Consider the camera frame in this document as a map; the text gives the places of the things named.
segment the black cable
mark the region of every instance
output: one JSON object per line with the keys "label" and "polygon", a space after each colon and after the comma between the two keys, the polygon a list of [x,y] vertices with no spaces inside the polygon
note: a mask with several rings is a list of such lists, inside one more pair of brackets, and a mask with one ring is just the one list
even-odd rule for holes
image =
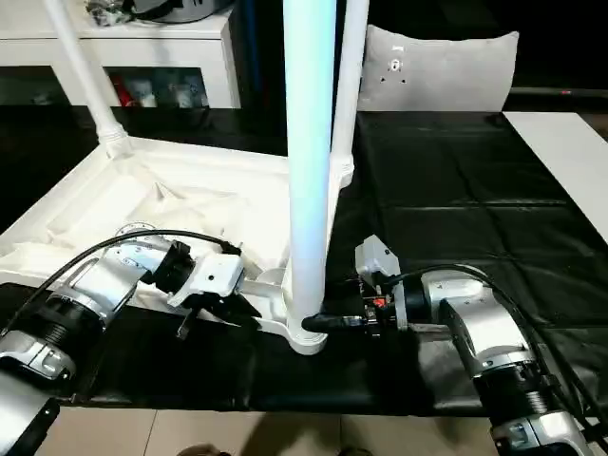
{"label": "black cable", "polygon": [[[489,286],[492,290],[494,290],[498,295],[500,295],[504,301],[506,301],[506,303],[511,308],[511,312],[515,312],[521,316],[522,323],[529,326],[534,331],[534,333],[538,335],[538,337],[541,339],[541,341],[547,346],[547,349],[549,349],[549,351],[551,352],[551,355],[555,358],[560,370],[566,377],[566,380],[575,386],[575,388],[580,392],[583,399],[589,406],[592,413],[594,413],[596,415],[596,417],[598,418],[600,427],[602,428],[602,431],[599,431],[598,427],[594,427],[593,425],[591,425],[587,421],[587,419],[584,417],[584,415],[582,413],[578,412],[578,409],[576,407],[574,407],[570,403],[570,401],[568,401],[566,399],[565,395],[559,389],[557,389],[559,391],[558,399],[560,399],[560,401],[563,403],[564,407],[569,409],[568,411],[573,416],[575,416],[577,418],[577,420],[579,420],[580,424],[583,425],[583,427],[585,429],[589,429],[589,432],[594,435],[595,440],[596,440],[596,442],[598,442],[598,445],[601,447],[601,449],[606,454],[608,454],[608,444],[603,439],[603,435],[608,431],[608,416],[606,416],[606,414],[603,412],[603,410],[599,406],[598,401],[593,397],[593,395],[591,394],[589,389],[584,385],[584,383],[582,383],[582,380],[580,380],[579,376],[574,371],[574,369],[572,368],[572,366],[570,365],[568,360],[558,349],[558,347],[555,344],[555,342],[553,341],[553,339],[551,339],[551,337],[544,331],[544,329],[540,325],[537,324],[537,322],[534,320],[532,315],[530,315],[530,313],[526,309],[524,309],[522,306],[518,305],[517,302],[507,292],[505,292],[501,287],[499,287],[496,283],[494,283],[484,273],[478,271],[477,269],[475,269],[471,266],[466,266],[466,265],[462,265],[462,264],[443,264],[443,265],[439,264],[439,265],[434,265],[434,266],[428,266],[426,268],[422,268],[417,271],[402,273],[400,275],[395,275],[395,276],[389,277],[389,280],[387,281],[386,285],[393,286],[409,277],[419,276],[419,275],[430,273],[433,271],[446,271],[446,270],[466,273],[466,274],[469,274],[470,276],[473,276],[473,277],[477,278],[478,280],[484,282],[487,286]],[[546,366],[546,363],[544,362],[540,348],[537,346],[537,343],[535,342],[533,337],[530,337],[530,343],[532,344],[532,348],[535,352],[537,360],[541,363],[541,366],[545,370],[545,372],[548,373],[549,369]]]}
{"label": "black cable", "polygon": [[213,242],[218,244],[221,247],[223,253],[226,254],[236,254],[240,255],[240,249],[234,245],[232,245],[227,240],[219,239],[217,237],[202,235],[200,233],[195,233],[193,231],[182,231],[182,230],[142,230],[142,231],[134,231],[132,233],[127,233],[125,235],[111,237],[106,239],[98,244],[93,245],[92,247],[86,249],[81,254],[77,255],[75,258],[70,260],[60,269],[58,269],[53,275],[51,275],[47,280],[40,285],[34,293],[26,300],[26,302],[19,308],[19,310],[15,313],[15,315],[10,319],[9,323],[4,327],[2,332],[0,333],[0,337],[5,335],[10,331],[10,328],[15,324],[15,322],[24,314],[24,312],[31,306],[34,300],[36,300],[49,286],[51,286],[55,281],[57,281],[63,274],[72,269],[82,260],[87,258],[88,256],[94,254],[95,252],[102,250],[105,247],[110,247],[119,242],[123,242],[125,240],[133,239],[133,238],[144,238],[146,236],[181,236],[185,238],[194,238],[200,240],[206,240],[207,242]]}

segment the tile floor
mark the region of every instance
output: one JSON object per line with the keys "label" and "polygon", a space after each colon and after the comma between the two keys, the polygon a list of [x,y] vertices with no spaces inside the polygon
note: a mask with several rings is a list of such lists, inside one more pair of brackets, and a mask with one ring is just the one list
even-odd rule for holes
{"label": "tile floor", "polygon": [[64,408],[37,456],[177,456],[213,443],[235,456],[330,456],[344,446],[374,456],[495,455],[476,418]]}

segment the red object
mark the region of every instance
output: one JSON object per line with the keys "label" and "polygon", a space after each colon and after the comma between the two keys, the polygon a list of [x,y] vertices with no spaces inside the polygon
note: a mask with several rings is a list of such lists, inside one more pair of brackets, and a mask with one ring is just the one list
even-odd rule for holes
{"label": "red object", "polygon": [[137,106],[137,102],[131,96],[129,91],[126,89],[123,83],[123,78],[118,75],[110,76],[110,80],[114,85],[114,90],[116,90],[116,94],[118,95],[118,99],[121,102],[121,106]]}
{"label": "red object", "polygon": [[387,300],[384,297],[376,297],[373,300],[373,305],[376,307],[379,307],[381,309],[384,309],[385,307],[387,307]]}

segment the glass cabinet door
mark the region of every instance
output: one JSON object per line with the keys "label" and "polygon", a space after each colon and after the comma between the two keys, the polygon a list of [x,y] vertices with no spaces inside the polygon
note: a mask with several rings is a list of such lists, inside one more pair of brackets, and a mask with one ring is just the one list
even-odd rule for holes
{"label": "glass cabinet door", "polygon": [[50,66],[0,66],[0,105],[69,105]]}
{"label": "glass cabinet door", "polygon": [[199,68],[107,66],[105,71],[122,106],[209,105]]}

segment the black cylinder joint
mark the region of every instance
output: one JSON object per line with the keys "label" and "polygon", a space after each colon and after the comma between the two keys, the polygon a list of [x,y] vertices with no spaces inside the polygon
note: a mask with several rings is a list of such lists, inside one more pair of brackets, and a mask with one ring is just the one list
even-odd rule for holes
{"label": "black cylinder joint", "polygon": [[536,362],[486,371],[473,383],[492,426],[559,409],[552,387]]}

